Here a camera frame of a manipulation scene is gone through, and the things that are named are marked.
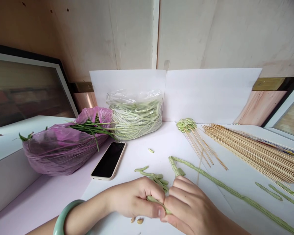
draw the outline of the plastic bag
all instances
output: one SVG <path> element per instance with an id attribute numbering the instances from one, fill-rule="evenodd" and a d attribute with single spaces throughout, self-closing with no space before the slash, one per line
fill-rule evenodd
<path id="1" fill-rule="evenodd" d="M 84 108 L 76 123 L 95 121 L 98 114 L 100 123 L 111 122 L 112 110 L 106 108 Z M 23 149 L 32 168 L 42 174 L 57 176 L 70 175 L 84 165 L 97 152 L 95 137 L 85 132 L 68 128 L 75 123 L 56 124 L 47 130 L 36 133 L 23 142 Z M 95 134 L 101 146 L 107 134 Z"/>
<path id="2" fill-rule="evenodd" d="M 131 140 L 157 130 L 162 124 L 161 91 L 127 95 L 125 90 L 107 94 L 118 140 Z"/>

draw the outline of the forearm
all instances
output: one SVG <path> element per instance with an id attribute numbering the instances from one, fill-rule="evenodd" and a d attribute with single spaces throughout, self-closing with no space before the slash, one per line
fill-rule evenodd
<path id="1" fill-rule="evenodd" d="M 109 205 L 109 190 L 103 191 L 90 200 L 73 208 L 66 217 L 66 235 L 84 235 L 100 219 L 112 212 Z M 57 217 L 31 231 L 28 235 L 53 234 Z"/>
<path id="2" fill-rule="evenodd" d="M 247 232 L 245 229 L 240 227 L 237 223 L 235 223 L 233 220 L 229 219 L 227 216 L 222 214 L 222 222 L 220 234 L 224 235 L 233 235 L 233 234 L 240 234 L 240 235 L 251 235 L 249 232 Z"/>

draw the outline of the green bracelet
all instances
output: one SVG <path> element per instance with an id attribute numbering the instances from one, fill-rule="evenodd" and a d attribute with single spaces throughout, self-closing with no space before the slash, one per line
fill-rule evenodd
<path id="1" fill-rule="evenodd" d="M 70 204 L 68 204 L 63 209 L 63 211 L 58 216 L 58 219 L 56 221 L 55 228 L 53 230 L 53 235 L 65 235 L 64 234 L 64 222 L 65 222 L 66 216 L 74 207 L 78 206 L 79 204 L 82 204 L 83 202 L 85 202 L 85 201 L 84 200 L 75 200 L 75 201 L 71 202 Z"/>

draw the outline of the pink plastic bag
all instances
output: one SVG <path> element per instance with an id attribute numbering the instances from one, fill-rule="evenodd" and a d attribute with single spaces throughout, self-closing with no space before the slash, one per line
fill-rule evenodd
<path id="1" fill-rule="evenodd" d="M 106 108 L 84 108 L 76 123 L 95 121 L 98 113 L 100 123 L 111 122 L 112 110 Z M 71 122 L 56 124 L 33 135 L 23 142 L 23 149 L 32 168 L 42 174 L 57 176 L 70 175 L 84 165 L 97 152 L 95 137 L 79 130 L 68 128 Z M 107 134 L 95 134 L 101 146 Z"/>

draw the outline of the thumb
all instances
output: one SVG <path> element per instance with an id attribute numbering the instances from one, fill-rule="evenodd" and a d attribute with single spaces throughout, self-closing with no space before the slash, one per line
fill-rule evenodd
<path id="1" fill-rule="evenodd" d="M 140 198 L 136 199 L 133 211 L 136 216 L 142 215 L 149 218 L 163 218 L 166 216 L 166 211 L 162 205 Z"/>
<path id="2" fill-rule="evenodd" d="M 169 224 L 180 230 L 182 233 L 185 233 L 187 235 L 195 234 L 193 230 L 190 228 L 190 226 L 188 226 L 185 222 L 183 222 L 182 220 L 180 220 L 172 214 L 166 215 L 166 217 L 161 218 L 160 220 L 161 222 L 168 222 Z"/>

